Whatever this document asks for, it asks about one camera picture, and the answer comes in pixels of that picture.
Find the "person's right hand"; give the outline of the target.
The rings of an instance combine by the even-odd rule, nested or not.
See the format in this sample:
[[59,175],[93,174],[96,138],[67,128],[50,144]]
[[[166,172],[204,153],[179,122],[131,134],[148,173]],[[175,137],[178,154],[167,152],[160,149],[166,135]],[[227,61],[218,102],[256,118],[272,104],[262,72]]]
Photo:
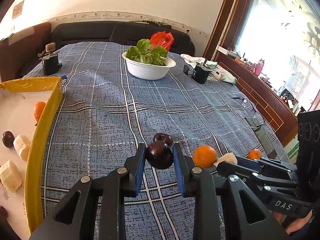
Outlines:
[[[280,225],[282,224],[282,222],[281,222],[282,214],[281,213],[277,213],[276,211],[272,211],[272,216],[278,221],[278,223]],[[285,228],[286,233],[289,235],[293,232],[300,230],[302,227],[304,227],[309,222],[311,217],[312,217],[312,211],[310,211],[306,217],[294,220],[292,223],[290,223]]]

